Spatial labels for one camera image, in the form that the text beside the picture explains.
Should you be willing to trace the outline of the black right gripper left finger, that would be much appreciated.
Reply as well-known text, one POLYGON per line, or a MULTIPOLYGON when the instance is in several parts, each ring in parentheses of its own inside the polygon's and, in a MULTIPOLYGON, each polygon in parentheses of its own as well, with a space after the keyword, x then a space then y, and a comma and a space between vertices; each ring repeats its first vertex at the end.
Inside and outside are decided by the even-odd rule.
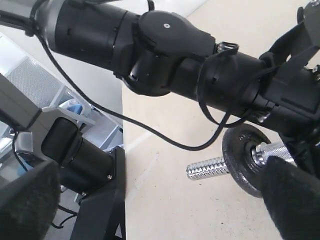
POLYGON ((45 161, 0 188, 0 238, 42 240, 60 203, 59 167, 45 161))

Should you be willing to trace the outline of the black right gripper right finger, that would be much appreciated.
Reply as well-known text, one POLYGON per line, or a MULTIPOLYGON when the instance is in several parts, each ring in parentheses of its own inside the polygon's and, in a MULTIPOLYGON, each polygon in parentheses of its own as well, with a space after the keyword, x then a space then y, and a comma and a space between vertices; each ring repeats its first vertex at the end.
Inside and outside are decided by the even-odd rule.
POLYGON ((284 240, 320 238, 320 180, 277 156, 262 171, 261 194, 284 240))

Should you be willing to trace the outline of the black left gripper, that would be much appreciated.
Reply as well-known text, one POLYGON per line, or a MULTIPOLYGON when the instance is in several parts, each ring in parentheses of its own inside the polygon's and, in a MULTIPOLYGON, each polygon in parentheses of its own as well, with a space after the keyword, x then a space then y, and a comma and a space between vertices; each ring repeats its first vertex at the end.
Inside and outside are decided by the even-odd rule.
POLYGON ((255 59, 256 97, 250 106, 258 116, 249 120, 277 132, 304 171, 320 173, 320 82, 307 68, 318 46, 303 46, 280 52, 267 51, 255 59), (266 117, 262 122, 259 117, 266 117))

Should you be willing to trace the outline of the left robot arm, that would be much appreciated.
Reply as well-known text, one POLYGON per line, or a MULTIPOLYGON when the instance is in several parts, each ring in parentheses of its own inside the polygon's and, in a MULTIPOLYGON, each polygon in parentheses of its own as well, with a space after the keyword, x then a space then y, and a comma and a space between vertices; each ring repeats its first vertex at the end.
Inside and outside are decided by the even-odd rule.
POLYGON ((255 58, 216 43, 184 17, 150 7, 133 12, 92 0, 31 3, 29 33, 51 50, 107 70, 139 95, 176 93, 279 133, 295 163, 320 174, 320 3, 297 11, 297 24, 255 58))

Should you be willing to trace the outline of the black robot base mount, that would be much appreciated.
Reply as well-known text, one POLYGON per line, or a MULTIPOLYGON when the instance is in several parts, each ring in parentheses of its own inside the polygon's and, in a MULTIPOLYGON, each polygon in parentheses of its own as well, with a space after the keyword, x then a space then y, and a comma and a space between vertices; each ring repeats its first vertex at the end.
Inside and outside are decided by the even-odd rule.
POLYGON ((126 159, 123 148, 103 151, 70 120, 59 117, 41 150, 60 166, 60 183, 85 196, 71 233, 72 240, 126 239, 126 159))

